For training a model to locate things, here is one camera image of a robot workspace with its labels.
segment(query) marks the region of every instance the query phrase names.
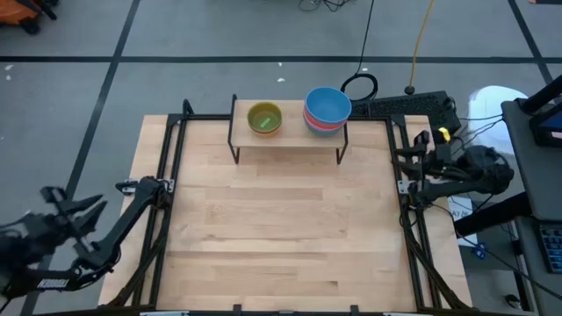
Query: white object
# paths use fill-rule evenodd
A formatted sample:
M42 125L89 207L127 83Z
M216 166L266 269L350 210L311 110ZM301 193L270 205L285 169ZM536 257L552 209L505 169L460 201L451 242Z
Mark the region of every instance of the white object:
M480 90L476 90L471 94L468 102L468 118L482 119L489 118L494 115L500 115L501 103L504 101L513 101L518 97L527 98L527 96L520 91L501 86L487 86ZM469 120L468 133L476 131L486 124L493 123L498 119L501 119L501 117L490 118L487 120ZM465 141L474 137L475 134L476 133L472 133L466 136ZM511 139L509 138L508 128L503 121L498 122L494 127L476 136L470 145L484 145L487 147L493 147L496 151L502 154L514 154L513 147L511 146Z
M466 197L448 197L447 200L449 201L449 212L453 216L453 219L455 221L462 219L463 217L472 215L471 199ZM465 236L465 238L473 242L474 244L478 244L478 238L476 237L475 233L470 236ZM458 239L458 245L474 248L474 245L462 238Z

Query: yellow cable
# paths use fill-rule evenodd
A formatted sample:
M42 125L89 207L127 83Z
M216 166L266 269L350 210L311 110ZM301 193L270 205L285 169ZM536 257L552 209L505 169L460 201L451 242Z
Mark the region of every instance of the yellow cable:
M421 25L420 35L418 35L418 40L415 42L414 59L412 60L412 75L410 75L410 87L412 87L412 83L414 83L415 58L418 55L418 48L420 47L420 42L422 41L423 31L425 30L425 25L428 23L429 14L431 13L431 8L433 8L434 2L435 0L431 0L429 3L428 11L425 13L425 18L423 19L423 24Z

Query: yellow-green bowl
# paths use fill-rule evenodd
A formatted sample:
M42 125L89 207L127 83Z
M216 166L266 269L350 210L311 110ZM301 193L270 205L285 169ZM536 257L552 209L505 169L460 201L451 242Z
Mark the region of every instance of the yellow-green bowl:
M254 104L248 111L248 125L260 136L274 133L283 120L281 110L271 102Z

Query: black keyboard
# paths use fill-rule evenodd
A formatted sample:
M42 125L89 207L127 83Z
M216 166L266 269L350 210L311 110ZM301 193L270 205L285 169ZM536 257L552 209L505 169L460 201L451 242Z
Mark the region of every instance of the black keyboard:
M386 116L386 115L427 115L434 137L438 129L446 127L452 135L461 124L457 118L457 109L447 103L447 93L437 91L415 94L412 96L384 97L369 101L358 101L353 105L352 116Z
M540 223L538 237L547 269L551 273L562 274L562 223Z

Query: white label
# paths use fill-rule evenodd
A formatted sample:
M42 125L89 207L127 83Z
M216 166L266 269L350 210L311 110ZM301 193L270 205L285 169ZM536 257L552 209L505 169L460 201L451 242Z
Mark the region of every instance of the white label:
M63 288L67 286L68 279L42 279L37 285L38 289L47 289L47 288Z

